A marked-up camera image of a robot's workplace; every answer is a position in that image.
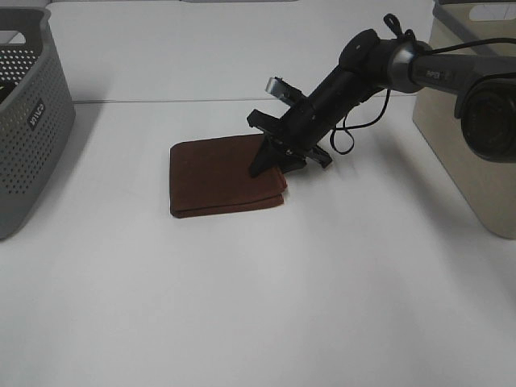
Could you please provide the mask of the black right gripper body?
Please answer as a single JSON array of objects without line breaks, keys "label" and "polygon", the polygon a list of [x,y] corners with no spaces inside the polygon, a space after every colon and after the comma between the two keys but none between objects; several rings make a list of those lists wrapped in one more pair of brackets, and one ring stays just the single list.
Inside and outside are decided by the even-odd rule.
[{"label": "black right gripper body", "polygon": [[259,110],[247,117],[250,127],[268,136],[277,150],[290,150],[322,167],[331,163],[328,153],[318,146],[347,113],[378,92],[378,87],[357,73],[331,72],[307,97],[291,106],[280,118]]}]

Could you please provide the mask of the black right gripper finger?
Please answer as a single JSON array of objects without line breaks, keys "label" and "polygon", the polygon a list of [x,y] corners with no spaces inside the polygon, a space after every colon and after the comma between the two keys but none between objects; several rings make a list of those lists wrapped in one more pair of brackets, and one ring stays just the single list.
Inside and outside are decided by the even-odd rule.
[{"label": "black right gripper finger", "polygon": [[277,166],[276,149],[271,140],[265,136],[248,171],[251,177],[258,177],[261,173]]},{"label": "black right gripper finger", "polygon": [[290,173],[306,167],[306,159],[290,150],[282,151],[273,149],[273,165],[283,174]]}]

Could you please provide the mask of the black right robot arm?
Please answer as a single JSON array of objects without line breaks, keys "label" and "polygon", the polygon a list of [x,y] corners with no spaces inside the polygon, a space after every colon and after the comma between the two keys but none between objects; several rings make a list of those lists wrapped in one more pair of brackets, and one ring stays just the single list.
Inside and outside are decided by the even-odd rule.
[{"label": "black right robot arm", "polygon": [[382,40],[373,29],[356,35],[336,67],[315,90],[304,95],[278,77],[268,91],[289,109],[280,117],[253,110],[250,127],[264,133],[249,167],[251,176],[278,167],[301,169],[308,159],[327,167],[332,159],[319,147],[325,135],[349,132],[348,113],[374,94],[406,94],[423,88],[456,96],[454,116],[465,143],[483,160],[515,161],[515,59],[511,56],[455,55],[452,48],[431,49],[410,31]]}]

